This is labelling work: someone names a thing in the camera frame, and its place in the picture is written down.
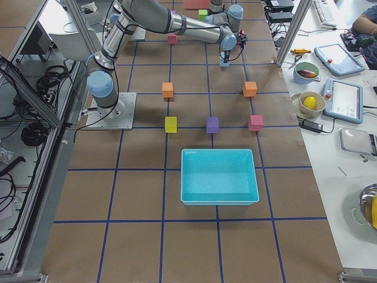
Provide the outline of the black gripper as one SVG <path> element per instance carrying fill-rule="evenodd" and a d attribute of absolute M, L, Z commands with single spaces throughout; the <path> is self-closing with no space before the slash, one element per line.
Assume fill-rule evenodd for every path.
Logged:
<path fill-rule="evenodd" d="M 224 51 L 223 52 L 223 61 L 229 62 L 229 60 L 230 60 L 230 51 Z"/>

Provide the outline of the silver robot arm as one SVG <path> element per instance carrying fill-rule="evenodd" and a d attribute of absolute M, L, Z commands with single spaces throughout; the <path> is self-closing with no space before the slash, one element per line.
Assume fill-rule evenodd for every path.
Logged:
<path fill-rule="evenodd" d="M 247 36 L 240 29 L 244 9 L 222 1 L 210 1 L 208 14 L 201 21 L 162 6 L 158 1 L 114 1 L 109 23 L 100 49 L 87 60 L 86 86 L 93 98 L 94 112 L 88 127 L 131 128 L 136 94 L 121 93 L 115 62 L 121 48 L 130 41 L 143 41 L 146 33 L 184 36 L 219 46 L 220 64 L 231 62 L 235 47 L 244 49 Z"/>

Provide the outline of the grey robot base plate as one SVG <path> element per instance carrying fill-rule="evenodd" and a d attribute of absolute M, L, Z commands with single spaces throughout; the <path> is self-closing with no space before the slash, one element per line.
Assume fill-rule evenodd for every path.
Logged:
<path fill-rule="evenodd" d="M 90 111 L 87 116 L 86 126 L 99 130 L 131 130 L 133 128 L 136 92 L 121 92 L 116 108 L 106 117 L 104 109 L 98 108 Z"/>

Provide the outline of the person's forearm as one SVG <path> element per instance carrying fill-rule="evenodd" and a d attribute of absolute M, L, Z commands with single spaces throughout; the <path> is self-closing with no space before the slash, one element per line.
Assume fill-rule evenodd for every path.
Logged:
<path fill-rule="evenodd" d="M 352 24 L 352 28 L 361 34 L 376 35 L 376 5 L 360 15 Z"/>

